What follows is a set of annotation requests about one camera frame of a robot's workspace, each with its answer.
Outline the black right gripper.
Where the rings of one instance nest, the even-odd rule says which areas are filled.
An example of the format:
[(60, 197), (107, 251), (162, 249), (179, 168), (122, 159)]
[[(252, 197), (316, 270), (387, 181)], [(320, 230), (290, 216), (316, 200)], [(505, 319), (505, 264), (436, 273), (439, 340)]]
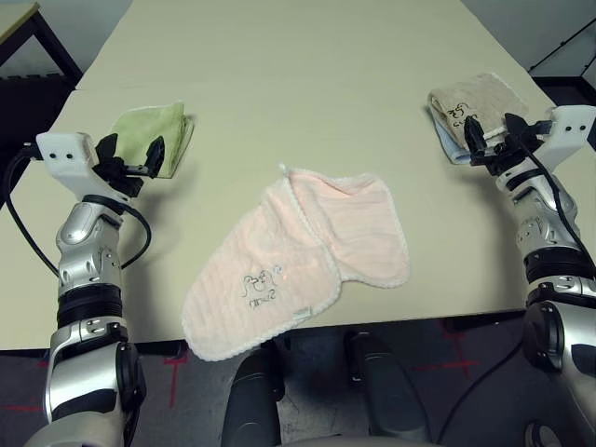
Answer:
[[(535, 138), (534, 127), (521, 116), (505, 113), (504, 123), (507, 139), (532, 140)], [(472, 115), (465, 119), (464, 136), (470, 152), (470, 165), (485, 167), (490, 175), (501, 175), (526, 158), (526, 152), (515, 143), (508, 144), (504, 141), (489, 148), (480, 122)]]

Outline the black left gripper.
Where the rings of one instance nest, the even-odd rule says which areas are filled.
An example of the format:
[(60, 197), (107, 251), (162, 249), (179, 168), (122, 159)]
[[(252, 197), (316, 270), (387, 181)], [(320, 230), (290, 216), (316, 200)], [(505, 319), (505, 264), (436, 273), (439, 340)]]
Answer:
[(144, 166), (130, 166), (115, 156), (117, 137), (116, 133), (112, 133), (97, 143), (95, 150), (99, 163), (93, 170), (117, 192), (134, 198), (142, 189), (144, 168), (148, 177), (158, 176), (164, 162), (164, 139), (158, 136), (149, 144)]

